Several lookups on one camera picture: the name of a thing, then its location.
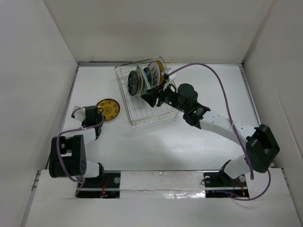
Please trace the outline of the cream plate brown smear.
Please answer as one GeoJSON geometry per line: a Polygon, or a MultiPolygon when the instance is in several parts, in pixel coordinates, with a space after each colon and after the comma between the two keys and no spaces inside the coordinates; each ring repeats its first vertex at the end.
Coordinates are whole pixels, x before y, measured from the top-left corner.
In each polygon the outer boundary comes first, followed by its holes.
{"type": "Polygon", "coordinates": [[[143,91],[144,91],[144,88],[145,88],[145,80],[144,80],[144,77],[141,73],[140,70],[136,70],[136,73],[137,73],[137,76],[138,76],[138,79],[139,79],[139,88],[138,88],[138,91],[137,91],[137,94],[140,95],[143,91]]]}

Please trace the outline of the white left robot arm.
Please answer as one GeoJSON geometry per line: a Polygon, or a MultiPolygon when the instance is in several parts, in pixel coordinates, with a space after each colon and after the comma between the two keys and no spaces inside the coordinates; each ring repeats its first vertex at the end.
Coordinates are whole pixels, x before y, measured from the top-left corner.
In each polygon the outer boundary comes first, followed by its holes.
{"type": "Polygon", "coordinates": [[[87,160],[86,146],[101,135],[105,120],[103,109],[96,105],[76,106],[71,118],[80,122],[80,126],[52,138],[49,174],[52,178],[68,177],[73,181],[89,178],[94,187],[101,187],[106,180],[103,167],[87,160]]]}

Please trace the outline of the white plate red characters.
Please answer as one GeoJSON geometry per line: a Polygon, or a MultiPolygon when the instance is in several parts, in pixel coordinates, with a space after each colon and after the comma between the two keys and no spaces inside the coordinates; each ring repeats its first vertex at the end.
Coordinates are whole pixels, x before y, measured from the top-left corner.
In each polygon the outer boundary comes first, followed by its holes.
{"type": "Polygon", "coordinates": [[[148,65],[148,68],[151,71],[151,76],[152,76],[152,83],[151,87],[154,88],[159,85],[160,83],[160,68],[155,61],[151,61],[148,65]]]}

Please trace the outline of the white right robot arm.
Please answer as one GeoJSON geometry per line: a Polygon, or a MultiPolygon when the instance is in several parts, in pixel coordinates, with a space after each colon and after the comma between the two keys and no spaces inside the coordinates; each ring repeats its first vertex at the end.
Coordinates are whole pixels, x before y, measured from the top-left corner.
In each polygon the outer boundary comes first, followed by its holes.
{"type": "Polygon", "coordinates": [[[157,86],[141,97],[151,107],[167,104],[183,112],[183,119],[190,126],[218,134],[244,149],[242,156],[228,160],[216,174],[215,177],[224,186],[231,185],[242,174],[265,173],[280,151],[268,126],[247,126],[216,114],[198,103],[198,93],[190,84],[181,84],[175,90],[171,89],[171,85],[166,88],[157,86]]]}

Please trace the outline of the light green rectangular dish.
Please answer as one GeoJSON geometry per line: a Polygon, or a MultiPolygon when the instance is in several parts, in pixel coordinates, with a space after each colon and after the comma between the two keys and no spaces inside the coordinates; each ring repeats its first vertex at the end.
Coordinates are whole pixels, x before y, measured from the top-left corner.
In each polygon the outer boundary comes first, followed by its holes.
{"type": "Polygon", "coordinates": [[[150,83],[148,82],[148,79],[147,79],[147,76],[146,76],[146,73],[145,73],[144,69],[140,66],[140,64],[137,64],[136,68],[138,70],[140,70],[140,72],[142,74],[142,77],[143,77],[143,79],[145,81],[146,90],[151,89],[150,83]]]}

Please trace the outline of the yellow brown patterned plate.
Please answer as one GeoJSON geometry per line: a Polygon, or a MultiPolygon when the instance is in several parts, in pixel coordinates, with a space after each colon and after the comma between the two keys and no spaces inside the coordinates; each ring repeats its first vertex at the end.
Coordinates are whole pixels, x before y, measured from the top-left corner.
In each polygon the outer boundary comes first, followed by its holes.
{"type": "Polygon", "coordinates": [[[106,122],[114,120],[120,113],[120,104],[111,98],[99,101],[97,107],[99,112],[104,115],[106,122]]]}

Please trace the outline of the blue floral round plate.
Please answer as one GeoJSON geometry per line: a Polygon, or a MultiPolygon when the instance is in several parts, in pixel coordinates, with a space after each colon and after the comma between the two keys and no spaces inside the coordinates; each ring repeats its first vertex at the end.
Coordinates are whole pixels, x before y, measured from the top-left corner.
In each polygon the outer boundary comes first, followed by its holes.
{"type": "Polygon", "coordinates": [[[152,82],[153,82],[153,78],[152,78],[152,72],[148,67],[145,67],[144,69],[145,75],[147,77],[147,81],[150,85],[150,88],[152,88],[152,82]]]}

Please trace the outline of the yellow woven pattern plate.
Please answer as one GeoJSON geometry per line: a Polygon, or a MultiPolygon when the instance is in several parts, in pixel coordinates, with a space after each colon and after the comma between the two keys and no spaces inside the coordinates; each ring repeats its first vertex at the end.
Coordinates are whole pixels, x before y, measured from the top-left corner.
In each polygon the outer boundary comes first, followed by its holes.
{"type": "Polygon", "coordinates": [[[162,84],[162,82],[164,81],[164,77],[162,75],[162,72],[164,72],[167,67],[163,64],[163,62],[161,62],[160,60],[157,60],[156,63],[158,64],[159,66],[159,71],[160,71],[160,81],[159,81],[159,85],[162,84]]]}

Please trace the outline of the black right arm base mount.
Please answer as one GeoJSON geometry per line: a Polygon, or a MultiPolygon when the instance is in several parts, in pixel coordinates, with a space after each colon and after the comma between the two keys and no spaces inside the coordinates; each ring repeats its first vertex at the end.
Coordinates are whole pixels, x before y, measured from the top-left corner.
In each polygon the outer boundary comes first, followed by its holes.
{"type": "Polygon", "coordinates": [[[244,175],[236,179],[220,179],[218,172],[204,172],[200,184],[205,187],[206,198],[249,198],[249,191],[244,175]]]}

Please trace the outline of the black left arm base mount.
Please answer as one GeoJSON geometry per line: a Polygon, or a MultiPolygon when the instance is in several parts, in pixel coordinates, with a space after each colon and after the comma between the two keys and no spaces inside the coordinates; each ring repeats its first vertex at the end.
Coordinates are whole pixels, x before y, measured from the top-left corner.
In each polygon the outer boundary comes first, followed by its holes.
{"type": "Polygon", "coordinates": [[[86,178],[76,195],[82,199],[116,199],[120,197],[120,172],[105,172],[102,179],[86,178]]]}

